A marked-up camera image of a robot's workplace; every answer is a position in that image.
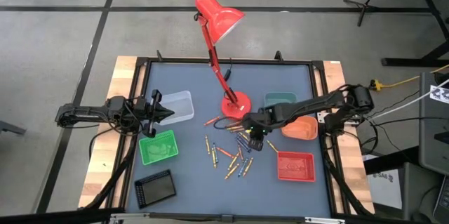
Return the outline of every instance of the red desk lamp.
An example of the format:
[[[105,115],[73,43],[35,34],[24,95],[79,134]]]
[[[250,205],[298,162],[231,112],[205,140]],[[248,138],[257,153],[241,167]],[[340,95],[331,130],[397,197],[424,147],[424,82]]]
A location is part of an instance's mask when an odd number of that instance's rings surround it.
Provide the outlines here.
[[[227,85],[220,72],[215,44],[226,36],[245,16],[239,10],[222,7],[217,0],[195,0],[198,13],[195,20],[199,20],[204,39],[209,50],[210,66],[222,85],[225,96],[222,100],[222,112],[226,117],[241,119],[250,112],[251,101],[240,91],[233,92]]]

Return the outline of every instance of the yellow cable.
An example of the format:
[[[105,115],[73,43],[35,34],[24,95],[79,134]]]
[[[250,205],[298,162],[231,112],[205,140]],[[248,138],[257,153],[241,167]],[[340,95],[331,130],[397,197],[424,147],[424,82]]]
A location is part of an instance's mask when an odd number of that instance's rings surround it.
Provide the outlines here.
[[[449,65],[442,66],[442,67],[439,68],[439,69],[436,69],[436,70],[434,70],[434,71],[431,71],[431,73],[439,72],[440,70],[444,70],[444,69],[447,68],[447,67],[449,67]],[[376,82],[375,82],[375,88],[376,88],[376,91],[380,91],[382,88],[391,88],[391,87],[395,87],[395,86],[398,86],[398,85],[401,85],[401,84],[405,84],[405,83],[408,83],[409,81],[413,81],[413,80],[419,79],[419,78],[420,78],[420,76],[416,76],[416,77],[412,77],[412,78],[409,78],[409,79],[406,79],[406,80],[397,82],[397,83],[395,83],[395,84],[381,84],[379,81],[376,81]]]

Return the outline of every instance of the wooden board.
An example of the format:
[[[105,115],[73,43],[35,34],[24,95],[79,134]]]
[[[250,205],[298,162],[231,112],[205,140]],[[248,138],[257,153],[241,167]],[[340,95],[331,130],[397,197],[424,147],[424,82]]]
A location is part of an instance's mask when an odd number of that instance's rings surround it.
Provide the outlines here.
[[[111,84],[109,85],[107,98],[110,98],[114,95],[123,95],[125,97],[128,97],[131,82],[133,80],[136,60],[137,57],[135,56],[119,56],[117,58]],[[329,91],[335,90],[337,87],[344,84],[343,70],[340,62],[325,61],[324,67]],[[315,76],[318,87],[317,89],[319,90],[319,95],[321,95],[321,81],[319,78],[319,74],[317,74],[317,71],[315,72]],[[143,70],[140,71],[138,87],[136,88],[135,95],[140,94],[142,82]],[[102,125],[99,128],[98,132],[104,131],[105,129],[108,129],[108,125]],[[346,126],[344,129],[345,131],[356,134],[356,130],[353,127]],[[370,187],[363,166],[363,160],[361,157],[361,151],[358,147],[357,139],[355,139],[353,136],[343,135],[338,138],[338,143],[340,146],[340,155],[343,165],[344,178],[348,186],[352,189],[356,197],[362,202],[367,210],[374,213]],[[83,190],[81,192],[79,206],[85,206],[89,204],[110,178],[118,144],[119,135],[115,131],[105,133],[96,139],[93,146],[91,162],[89,163]],[[126,152],[128,144],[129,138],[126,141],[124,152]],[[121,185],[122,181],[119,180],[116,185],[116,192],[112,204],[113,206],[119,205]],[[335,194],[335,202],[337,205],[337,212],[343,213],[340,190],[338,189],[338,185],[335,181],[333,181],[333,189]]]

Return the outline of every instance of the concrete floor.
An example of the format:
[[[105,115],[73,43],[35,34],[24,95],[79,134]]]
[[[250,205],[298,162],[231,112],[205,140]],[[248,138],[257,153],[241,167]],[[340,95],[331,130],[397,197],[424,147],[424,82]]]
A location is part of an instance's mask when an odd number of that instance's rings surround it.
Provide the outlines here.
[[[230,6],[346,6],[342,0],[219,0]],[[434,0],[449,16],[448,0]],[[0,0],[0,5],[103,6],[105,0]],[[375,6],[425,6],[424,0],[372,0]],[[194,0],[114,0],[113,6],[193,6]],[[102,104],[116,56],[207,56],[193,13],[110,13],[86,92],[84,105]],[[0,120],[28,129],[25,136],[0,135],[0,215],[29,213],[41,186],[60,129],[59,106],[70,102],[86,61],[100,13],[0,12]],[[430,15],[367,15],[362,27],[349,13],[247,13],[217,46],[220,57],[340,60],[347,83],[367,85],[372,78],[392,83],[426,68],[383,67],[380,58],[413,58],[443,42]],[[418,89],[417,82],[374,93],[384,107]],[[410,106],[385,119],[414,117]],[[386,126],[400,148],[417,144],[417,122]],[[96,129],[72,134],[49,211],[75,209],[88,165],[88,141]],[[366,125],[362,140],[372,136]],[[381,133],[377,151],[395,149]]]

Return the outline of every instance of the lamp base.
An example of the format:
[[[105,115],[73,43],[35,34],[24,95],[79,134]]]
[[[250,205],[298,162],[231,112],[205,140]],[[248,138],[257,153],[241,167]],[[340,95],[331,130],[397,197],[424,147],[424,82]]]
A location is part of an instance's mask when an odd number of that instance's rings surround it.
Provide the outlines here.
[[[237,104],[234,104],[225,96],[222,99],[222,112],[226,117],[242,119],[246,113],[251,111],[251,100],[245,93],[240,91],[234,93],[237,96]]]

